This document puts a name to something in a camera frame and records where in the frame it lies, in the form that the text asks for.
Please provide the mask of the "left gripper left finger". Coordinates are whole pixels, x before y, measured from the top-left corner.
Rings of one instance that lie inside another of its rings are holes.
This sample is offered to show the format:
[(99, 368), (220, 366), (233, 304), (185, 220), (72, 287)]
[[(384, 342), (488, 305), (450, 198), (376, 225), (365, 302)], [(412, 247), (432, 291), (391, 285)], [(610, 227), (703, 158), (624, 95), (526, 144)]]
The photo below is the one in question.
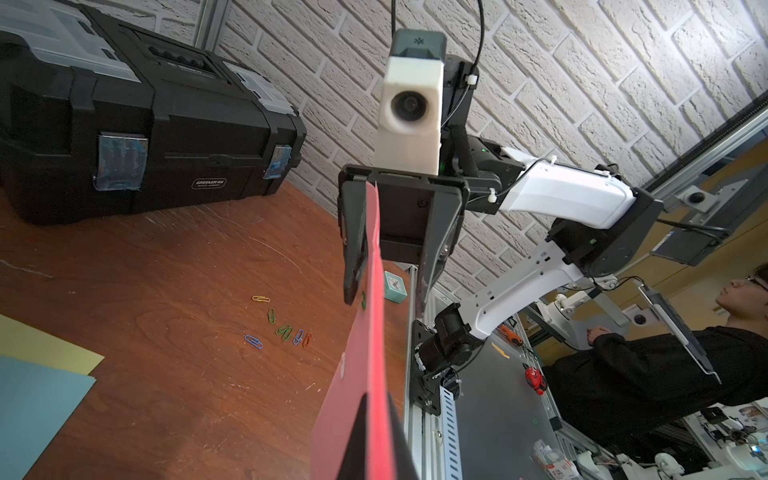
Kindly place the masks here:
[(338, 480), (366, 479), (367, 397), (367, 394), (361, 397), (338, 472)]

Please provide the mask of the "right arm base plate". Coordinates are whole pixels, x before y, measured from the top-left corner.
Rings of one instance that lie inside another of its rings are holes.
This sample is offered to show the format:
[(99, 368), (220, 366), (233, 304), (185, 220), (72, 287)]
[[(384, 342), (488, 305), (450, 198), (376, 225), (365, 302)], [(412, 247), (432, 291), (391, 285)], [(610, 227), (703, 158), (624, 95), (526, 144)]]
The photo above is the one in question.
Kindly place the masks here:
[(448, 369), (455, 364), (460, 338), (455, 321), (438, 320), (434, 328), (419, 320), (412, 324), (408, 396), (431, 415), (441, 414), (440, 387)]

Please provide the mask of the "pink paper sheet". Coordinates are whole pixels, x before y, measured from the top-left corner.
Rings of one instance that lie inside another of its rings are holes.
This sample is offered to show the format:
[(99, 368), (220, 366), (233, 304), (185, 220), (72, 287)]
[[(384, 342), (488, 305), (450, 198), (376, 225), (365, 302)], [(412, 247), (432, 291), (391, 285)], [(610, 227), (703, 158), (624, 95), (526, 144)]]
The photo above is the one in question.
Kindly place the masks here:
[(358, 308), (312, 432), (310, 477), (338, 479), (356, 412), (367, 394), (366, 479), (395, 479), (384, 337), (384, 270), (378, 189), (367, 185), (366, 309)]

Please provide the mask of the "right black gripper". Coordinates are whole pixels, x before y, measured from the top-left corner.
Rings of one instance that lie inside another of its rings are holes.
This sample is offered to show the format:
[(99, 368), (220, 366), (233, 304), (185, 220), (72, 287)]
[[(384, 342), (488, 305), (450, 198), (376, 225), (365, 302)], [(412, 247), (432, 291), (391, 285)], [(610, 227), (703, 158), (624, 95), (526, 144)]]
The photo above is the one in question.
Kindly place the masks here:
[(468, 182), (348, 164), (338, 174), (344, 255), (343, 298), (352, 305), (367, 262), (367, 185), (378, 189), (380, 248), (385, 260), (419, 264), (414, 317), (423, 318), (429, 291), (458, 241)]

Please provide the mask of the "light blue paper sheet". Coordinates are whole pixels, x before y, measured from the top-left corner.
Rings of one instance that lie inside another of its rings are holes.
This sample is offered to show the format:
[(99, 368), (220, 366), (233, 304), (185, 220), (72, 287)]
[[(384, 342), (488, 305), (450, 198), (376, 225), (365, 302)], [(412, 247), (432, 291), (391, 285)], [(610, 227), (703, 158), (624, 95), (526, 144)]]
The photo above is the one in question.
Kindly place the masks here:
[(1, 477), (22, 479), (94, 385), (91, 376), (1, 359)]

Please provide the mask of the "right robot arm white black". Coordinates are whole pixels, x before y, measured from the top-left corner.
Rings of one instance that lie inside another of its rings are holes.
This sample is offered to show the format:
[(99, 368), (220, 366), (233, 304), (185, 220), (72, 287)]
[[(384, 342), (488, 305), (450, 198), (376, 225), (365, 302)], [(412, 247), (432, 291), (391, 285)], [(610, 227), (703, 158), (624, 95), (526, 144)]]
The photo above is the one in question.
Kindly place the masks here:
[(416, 264), (417, 316), (471, 211), (550, 215), (544, 242), (472, 298), (440, 313), (415, 359), (423, 375), (464, 364), (506, 318), (539, 297), (623, 267), (661, 205), (610, 171), (585, 171), (470, 137), (443, 113), (445, 60), (409, 48), (392, 53), (384, 76), (375, 160), (339, 176), (344, 300), (361, 284), (383, 294), (384, 260)]

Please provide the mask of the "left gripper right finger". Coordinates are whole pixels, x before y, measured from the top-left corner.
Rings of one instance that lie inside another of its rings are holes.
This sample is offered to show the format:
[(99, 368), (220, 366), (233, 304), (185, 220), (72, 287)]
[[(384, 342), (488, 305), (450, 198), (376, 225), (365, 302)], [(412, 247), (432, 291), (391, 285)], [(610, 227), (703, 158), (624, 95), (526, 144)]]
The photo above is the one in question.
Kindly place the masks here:
[(397, 480), (418, 480), (405, 432), (391, 395), (388, 395), (388, 405), (395, 462), (395, 478)]

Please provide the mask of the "yellow paper sheet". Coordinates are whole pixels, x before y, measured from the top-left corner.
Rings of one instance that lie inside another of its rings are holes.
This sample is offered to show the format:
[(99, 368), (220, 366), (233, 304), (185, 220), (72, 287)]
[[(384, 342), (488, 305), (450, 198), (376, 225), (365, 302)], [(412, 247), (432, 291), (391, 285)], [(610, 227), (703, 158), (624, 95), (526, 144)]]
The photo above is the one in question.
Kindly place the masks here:
[(1, 316), (0, 341), (2, 357), (34, 363), (50, 368), (90, 375), (104, 356), (29, 325)]

